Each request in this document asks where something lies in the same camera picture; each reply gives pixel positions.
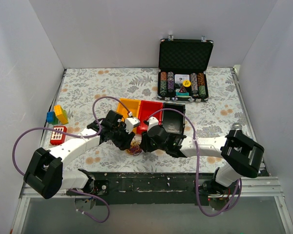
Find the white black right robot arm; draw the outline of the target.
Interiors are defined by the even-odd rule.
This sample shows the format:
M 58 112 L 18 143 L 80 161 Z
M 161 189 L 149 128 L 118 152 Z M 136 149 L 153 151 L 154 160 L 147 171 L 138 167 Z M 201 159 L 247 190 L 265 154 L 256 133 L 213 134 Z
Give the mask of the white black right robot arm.
M 241 130 L 230 130 L 226 136 L 193 138 L 168 133 L 162 126 L 152 127 L 142 133 L 141 149 L 146 152 L 162 150 L 179 157 L 212 156 L 222 158 L 226 164 L 217 168 L 205 190 L 224 193 L 229 186 L 242 177 L 256 178 L 259 174 L 264 148 Z

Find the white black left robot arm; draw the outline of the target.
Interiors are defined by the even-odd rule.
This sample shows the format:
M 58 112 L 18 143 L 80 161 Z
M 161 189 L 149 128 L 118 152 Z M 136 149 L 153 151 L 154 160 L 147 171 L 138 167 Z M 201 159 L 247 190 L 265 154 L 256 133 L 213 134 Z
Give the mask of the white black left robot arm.
M 95 191 L 94 176 L 84 169 L 65 171 L 64 168 L 73 160 L 107 141 L 112 141 L 120 150 L 130 148 L 135 133 L 140 125 L 136 117 L 123 116 L 109 111 L 102 120 L 94 121 L 77 135 L 63 144 L 50 149 L 37 149 L 24 175 L 24 181 L 43 198 L 53 197 L 59 190 L 77 189 L 83 195 Z

